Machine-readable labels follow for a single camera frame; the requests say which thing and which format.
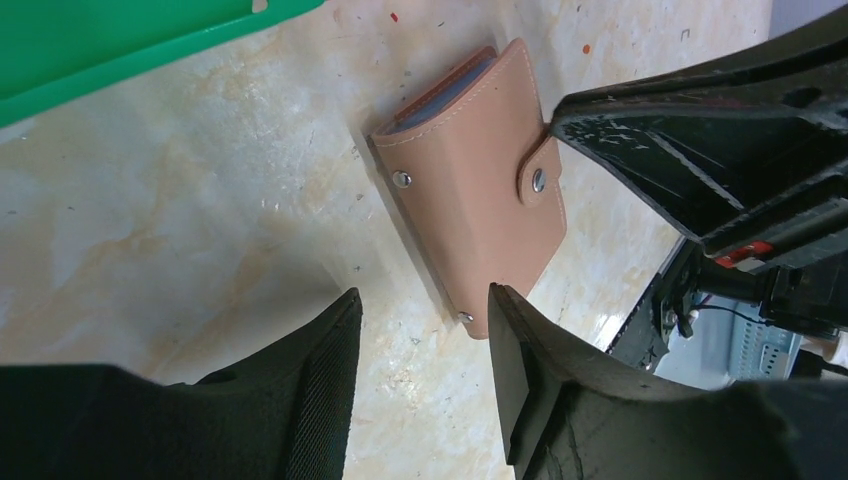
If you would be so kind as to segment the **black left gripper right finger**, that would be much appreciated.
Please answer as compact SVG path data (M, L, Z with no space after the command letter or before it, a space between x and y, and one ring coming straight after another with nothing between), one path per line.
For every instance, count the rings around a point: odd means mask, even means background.
M507 463L519 479L843 479L847 384L700 390L624 364L507 285L488 295Z

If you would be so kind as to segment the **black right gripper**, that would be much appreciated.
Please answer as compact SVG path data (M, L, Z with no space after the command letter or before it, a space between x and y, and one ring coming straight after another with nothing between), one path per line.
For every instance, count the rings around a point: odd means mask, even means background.
M565 96L551 134L709 255L847 247L847 11L689 68ZM751 274L682 239L652 281L663 335L712 294L814 338L847 330L847 254Z

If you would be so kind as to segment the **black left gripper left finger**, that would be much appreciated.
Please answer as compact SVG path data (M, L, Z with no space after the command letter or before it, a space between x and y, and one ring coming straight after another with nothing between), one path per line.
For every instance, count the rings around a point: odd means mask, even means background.
M359 359L350 289L194 384L106 364L1 370L5 479L339 479Z

